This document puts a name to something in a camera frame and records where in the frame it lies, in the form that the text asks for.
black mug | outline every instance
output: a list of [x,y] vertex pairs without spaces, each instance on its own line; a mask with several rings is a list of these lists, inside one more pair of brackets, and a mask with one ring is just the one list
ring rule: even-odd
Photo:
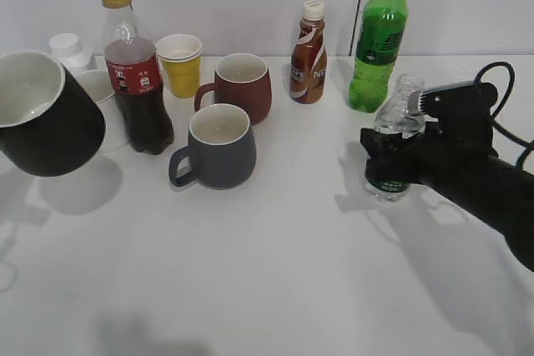
[[[249,115],[242,108],[217,103],[200,109],[189,123],[188,144],[170,159],[169,179],[177,187],[198,179],[210,188],[233,188],[254,171],[256,142]],[[191,171],[178,176],[185,158]]]
[[68,70],[46,53],[0,57],[0,149],[41,177],[70,173],[100,148],[103,115]]

black cable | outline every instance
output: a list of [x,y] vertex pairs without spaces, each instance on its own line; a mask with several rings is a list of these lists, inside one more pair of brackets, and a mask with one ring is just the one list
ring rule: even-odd
[[508,99],[511,96],[511,92],[512,92],[512,90],[514,88],[514,84],[516,83],[516,72],[514,71],[514,69],[513,69],[513,67],[511,66],[510,63],[507,63],[507,62],[490,63],[487,66],[485,66],[481,71],[479,71],[479,73],[475,77],[475,82],[473,84],[476,87],[479,87],[481,82],[482,82],[482,78],[484,77],[484,75],[486,75],[486,73],[488,71],[492,70],[495,67],[504,67],[504,68],[506,68],[508,70],[508,74],[510,75],[510,80],[508,82],[508,88],[506,89],[506,92],[505,92],[504,96],[502,97],[501,102],[497,106],[497,109],[495,110],[495,112],[493,112],[493,114],[491,115],[491,124],[493,125],[493,128],[497,132],[501,133],[503,136],[505,136],[506,138],[510,139],[512,142],[514,142],[514,143],[516,143],[516,144],[518,144],[518,145],[520,145],[520,146],[525,148],[525,151],[517,159],[517,162],[516,162],[516,167],[523,169],[523,166],[525,164],[526,159],[530,156],[532,151],[534,151],[534,141],[529,143],[529,142],[517,137],[517,135],[514,135],[513,133],[508,131],[506,128],[502,127],[497,121],[495,121],[497,116],[502,111],[502,109],[505,107],[506,102],[508,102]]
[[525,161],[528,159],[531,153],[532,149],[525,149],[525,152],[523,152],[521,156],[517,159],[516,167],[522,170],[525,166]]

red label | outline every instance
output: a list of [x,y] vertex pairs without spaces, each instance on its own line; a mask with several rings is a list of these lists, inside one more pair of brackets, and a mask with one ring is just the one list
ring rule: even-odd
[[163,84],[155,54],[146,62],[141,63],[106,63],[116,93],[132,96],[144,95],[158,89]]

mug handle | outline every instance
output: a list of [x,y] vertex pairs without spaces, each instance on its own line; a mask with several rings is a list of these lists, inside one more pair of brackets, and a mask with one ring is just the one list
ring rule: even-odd
[[204,95],[208,92],[214,91],[217,89],[217,85],[215,83],[207,83],[199,88],[197,91],[197,94],[194,95],[194,111],[198,112],[200,110],[200,103],[202,102],[202,98]]
[[169,162],[169,180],[175,187],[184,187],[188,183],[192,183],[196,178],[193,171],[189,171],[188,173],[178,177],[176,174],[178,172],[178,166],[184,160],[185,158],[188,158],[191,156],[191,149],[189,146],[186,146],[185,148],[181,148],[179,151],[175,152],[170,157]]

white bottle cap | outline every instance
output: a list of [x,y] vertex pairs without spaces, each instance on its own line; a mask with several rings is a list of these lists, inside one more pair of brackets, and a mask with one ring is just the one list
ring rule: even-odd
[[309,21],[322,20],[325,18],[325,3],[319,0],[305,2],[302,17]]
[[74,33],[60,33],[50,39],[50,49],[55,58],[69,58],[82,52],[82,43]]

